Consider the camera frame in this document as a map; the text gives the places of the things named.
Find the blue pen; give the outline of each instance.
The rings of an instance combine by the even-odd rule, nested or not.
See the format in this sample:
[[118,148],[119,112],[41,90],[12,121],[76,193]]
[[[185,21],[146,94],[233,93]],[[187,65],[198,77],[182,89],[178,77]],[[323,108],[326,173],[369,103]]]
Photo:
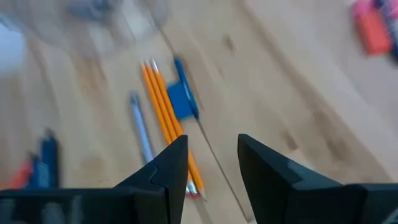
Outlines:
[[199,119],[199,110],[197,103],[193,97],[192,91],[189,87],[187,76],[185,75],[184,67],[182,65],[181,59],[178,57],[174,57],[174,65],[177,69],[178,76],[180,77],[180,82],[184,88],[184,92],[188,98],[189,105],[192,110],[192,114],[196,119]]
[[145,125],[144,115],[142,114],[141,111],[139,97],[137,92],[135,91],[132,91],[130,94],[130,107],[131,107],[131,114],[134,118],[134,124],[141,141],[142,154],[144,155],[146,163],[148,163],[154,159],[154,155],[152,153],[153,147]]

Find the blurry object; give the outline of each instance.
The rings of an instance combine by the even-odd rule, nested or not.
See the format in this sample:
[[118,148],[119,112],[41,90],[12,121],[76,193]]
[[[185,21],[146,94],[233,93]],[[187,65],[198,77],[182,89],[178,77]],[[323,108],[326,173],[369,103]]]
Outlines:
[[88,2],[78,1],[71,3],[70,12],[80,19],[91,19],[94,21],[104,21],[107,13],[115,9],[119,0],[92,0]]
[[130,107],[136,131],[141,141],[142,155],[144,156],[145,163],[148,163],[154,159],[154,150],[152,141],[147,132],[144,115],[142,114],[138,93],[136,91],[130,93]]
[[24,188],[28,183],[30,176],[33,173],[32,167],[32,155],[23,163],[21,168],[17,171],[17,174],[11,179],[11,189],[21,189]]
[[389,36],[392,39],[391,55],[398,60],[398,30],[396,29],[396,20],[391,15],[392,6],[389,0],[377,0],[377,6],[380,9],[382,18],[387,25]]
[[18,27],[0,14],[0,78],[7,78],[19,69],[25,56],[25,39]]
[[[159,87],[157,86],[153,70],[150,67],[150,65],[143,63],[141,65],[141,72],[147,87],[147,92],[152,101],[152,105],[154,106],[157,119],[160,124],[160,128],[162,129],[163,137],[167,145],[170,145],[177,138],[177,135],[175,133],[173,124],[171,123],[167,109],[164,105],[163,98],[161,97],[161,93]],[[188,170],[187,187],[185,188],[185,193],[187,196],[192,196],[192,197],[198,196],[198,190],[196,188],[195,183],[193,182],[190,170]]]
[[183,120],[190,116],[199,119],[199,110],[189,83],[185,70],[182,65],[182,59],[174,57],[175,69],[180,80],[167,88],[170,100],[173,104],[174,112],[178,120]]
[[48,189],[49,168],[36,154],[32,154],[32,167],[33,172],[29,177],[29,183],[24,189]]
[[370,0],[358,0],[353,11],[356,27],[367,53],[377,55],[390,51],[392,40],[380,10],[373,4]]
[[[156,64],[156,61],[154,59],[152,59],[150,61],[150,66],[147,66],[147,68],[149,69],[149,78],[152,82],[152,86],[154,87],[158,102],[160,102],[160,108],[161,109],[163,108],[162,109],[163,115],[165,118],[170,120],[170,122],[166,122],[166,124],[170,125],[169,126],[169,130],[171,130],[170,136],[172,137],[172,139],[174,139],[174,136],[176,136],[176,138],[177,138],[177,137],[183,135],[184,132],[183,132],[181,124],[177,120],[177,117],[174,113],[174,108],[172,106],[170,97],[167,94],[166,85],[165,85],[162,73],[160,72],[160,70]],[[190,173],[189,175],[192,175],[192,179],[193,179],[193,182],[188,182],[188,187],[189,187],[189,184],[193,185],[192,188],[193,189],[197,188],[197,190],[199,191],[202,198],[206,200],[205,186],[203,184],[202,177],[201,177],[199,169],[196,165],[195,159],[193,158],[193,155],[190,150],[188,150],[188,167],[189,167],[188,173]]]
[[42,140],[40,158],[48,170],[48,187],[52,189],[59,188],[59,143],[51,130],[46,131]]
[[69,53],[101,57],[153,34],[165,0],[6,0],[0,10]]
[[187,136],[111,189],[0,191],[0,223],[181,223]]
[[390,0],[391,12],[390,15],[393,19],[398,19],[398,0]]

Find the wooden table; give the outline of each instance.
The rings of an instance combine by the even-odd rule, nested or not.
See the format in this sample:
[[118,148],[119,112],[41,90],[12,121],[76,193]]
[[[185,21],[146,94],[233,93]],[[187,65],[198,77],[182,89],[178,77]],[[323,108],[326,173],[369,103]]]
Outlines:
[[[192,118],[182,125],[208,197],[207,202],[186,199],[183,223],[254,222],[238,166],[239,133],[341,182],[391,180],[366,147],[353,146],[355,130],[347,131],[341,114],[331,113],[333,101],[319,100],[321,93],[291,75],[275,49],[279,43],[263,33],[241,1],[169,4],[170,18],[161,32],[111,57],[89,60],[28,38],[21,69],[0,81],[0,184],[26,151],[37,151],[45,128],[54,129],[62,145],[64,187],[112,187],[140,169],[129,91],[139,92],[160,152],[166,145],[139,63],[156,58],[166,82],[173,82],[173,54],[188,65],[200,110],[199,122]],[[360,159],[353,156],[358,153]]]

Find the wood grain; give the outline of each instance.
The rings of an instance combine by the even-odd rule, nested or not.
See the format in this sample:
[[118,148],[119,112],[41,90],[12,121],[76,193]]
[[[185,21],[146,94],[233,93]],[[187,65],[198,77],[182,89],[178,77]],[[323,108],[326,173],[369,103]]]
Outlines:
[[[275,52],[290,68],[290,77],[307,92],[306,100],[318,108],[324,134],[340,135],[342,160],[356,170],[361,180],[379,182],[396,179],[392,159],[397,139],[392,129],[358,94],[347,76],[318,41],[305,16],[287,1],[268,5],[246,1]],[[277,12],[289,12],[295,20],[279,19]]]
[[[172,83],[173,54],[184,59],[200,110],[199,122],[190,118],[182,126],[208,197],[185,201],[183,223],[255,223],[239,171],[239,133],[344,183],[396,180],[396,100],[387,84],[394,83],[393,67],[385,58],[361,56],[352,27],[343,24],[342,1],[169,4],[161,33],[101,57],[28,36],[21,68],[0,80],[0,185],[27,151],[37,150],[45,128],[56,130],[62,144],[64,187],[112,187],[140,169],[129,91],[141,97],[159,153],[166,143],[139,64],[156,58]],[[126,6],[121,13],[125,23],[114,24],[116,33],[86,30],[95,37],[88,44],[101,52],[112,41],[128,42],[131,11]],[[104,32],[109,35],[98,35]],[[386,70],[382,80],[374,77],[379,69]]]

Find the orange marker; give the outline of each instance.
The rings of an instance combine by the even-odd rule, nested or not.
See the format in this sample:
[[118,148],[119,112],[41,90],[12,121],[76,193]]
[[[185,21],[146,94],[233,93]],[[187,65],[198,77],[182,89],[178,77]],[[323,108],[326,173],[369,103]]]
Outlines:
[[[164,103],[161,106],[161,103],[157,99],[157,94],[160,94],[159,88],[157,90],[155,90],[156,88],[154,88],[154,86],[152,85],[152,82],[151,82],[151,76],[154,76],[153,71],[150,67],[148,67],[144,64],[141,65],[141,71],[142,71],[142,75],[144,77],[144,82],[147,86],[148,94],[150,96],[150,99],[152,100],[152,104],[154,105],[154,109],[155,109],[157,118],[159,120],[160,128],[162,129],[162,132],[163,132],[163,136],[166,140],[167,145],[169,145],[177,137],[174,137],[172,139],[171,135],[174,134],[174,136],[176,136],[176,134],[173,129],[170,129],[167,127],[167,124],[169,124],[169,123],[171,124],[171,121],[169,120],[170,122],[166,123],[166,121],[164,119],[164,114],[162,112],[162,108],[165,109]],[[188,182],[188,184],[187,184],[186,193],[191,193],[193,197],[196,196],[198,194],[197,188],[195,187],[195,184],[193,183],[192,175],[189,170],[188,170],[187,182]]]
[[[180,135],[183,135],[184,133],[183,133],[181,124],[180,124],[180,122],[177,120],[177,118],[175,116],[173,106],[171,104],[169,95],[168,95],[167,90],[166,90],[165,83],[164,83],[163,78],[162,78],[162,74],[159,72],[159,69],[157,68],[155,60],[152,59],[151,60],[151,64],[152,64],[152,68],[153,68],[154,73],[155,73],[154,76],[155,76],[157,85],[159,86],[159,90],[160,90],[160,93],[162,95],[161,97],[163,98],[163,101],[164,101],[165,106],[167,108],[167,112],[168,112],[168,114],[170,116],[170,119],[172,121],[174,130],[177,133],[177,137],[180,136]],[[200,176],[200,173],[199,173],[199,169],[198,169],[198,167],[196,165],[196,162],[195,162],[195,160],[194,160],[194,158],[192,156],[191,151],[188,152],[188,166],[189,166],[190,172],[192,173],[192,176],[193,176],[193,180],[194,180],[194,182],[195,182],[200,194],[202,195],[202,197],[204,199],[206,199],[205,186],[203,185],[203,181],[201,179],[201,176]]]
[[358,0],[354,5],[354,18],[364,48],[370,55],[388,53],[392,48],[381,11],[373,6],[373,1]]

